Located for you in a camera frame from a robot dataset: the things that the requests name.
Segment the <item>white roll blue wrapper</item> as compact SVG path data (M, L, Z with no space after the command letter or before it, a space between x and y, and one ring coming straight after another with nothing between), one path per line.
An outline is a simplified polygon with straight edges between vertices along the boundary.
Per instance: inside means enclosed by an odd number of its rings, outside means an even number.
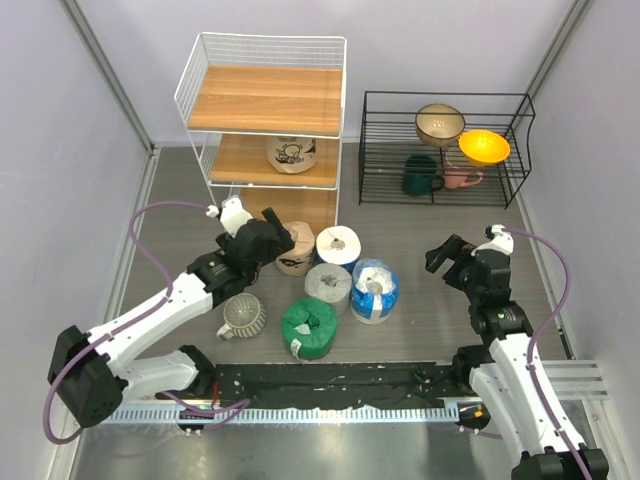
M320 262L339 265L349 270L359 260L361 242L354 230L336 225L318 234L316 252Z

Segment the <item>brown paper roll with cartoon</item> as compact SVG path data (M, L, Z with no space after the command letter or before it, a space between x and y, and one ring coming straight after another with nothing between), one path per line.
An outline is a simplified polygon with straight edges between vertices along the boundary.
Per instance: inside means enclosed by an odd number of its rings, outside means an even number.
M267 160L280 173L300 174L315 166L316 139L269 136Z

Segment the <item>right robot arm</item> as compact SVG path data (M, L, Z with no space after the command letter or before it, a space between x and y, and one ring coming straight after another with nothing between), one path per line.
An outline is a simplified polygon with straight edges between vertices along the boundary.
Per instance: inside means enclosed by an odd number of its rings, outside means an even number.
M512 457L512 478L605 479L605 453L589 447L567 416L539 356L540 334L511 298L513 233L494 224L479 246L451 235L425 254L431 273L451 261L443 280L466 295L472 328L482 339L459 348L453 386L488 408Z

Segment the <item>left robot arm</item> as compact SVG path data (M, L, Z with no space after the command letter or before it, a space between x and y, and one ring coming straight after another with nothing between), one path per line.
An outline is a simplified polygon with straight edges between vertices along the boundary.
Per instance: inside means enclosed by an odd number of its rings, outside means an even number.
M272 208L253 217L237 198L200 211L220 220L218 249L197 257L164 290L122 316L87 332L72 325L55 343L47 374L43 426L51 427L51 403L59 397L77 424L94 427L127 399L163 392L205 397L214 367L194 346L139 361L154 343L191 319L214 310L253 285L262 267L291 250L291 235Z

